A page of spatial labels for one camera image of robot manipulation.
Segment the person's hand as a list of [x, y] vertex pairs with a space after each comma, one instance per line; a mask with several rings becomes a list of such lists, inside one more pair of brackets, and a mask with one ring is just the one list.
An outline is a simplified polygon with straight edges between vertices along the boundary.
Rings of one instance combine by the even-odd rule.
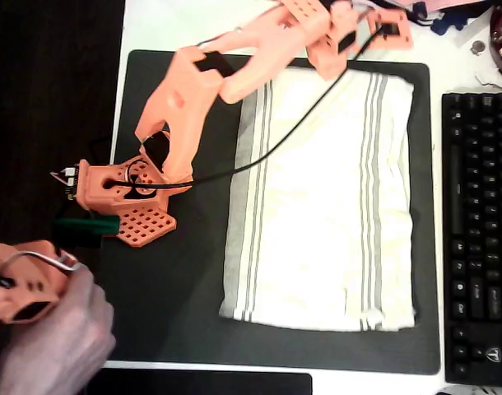
[[83, 266], [41, 320], [16, 328], [0, 358], [0, 394], [76, 394], [115, 346], [114, 308]]

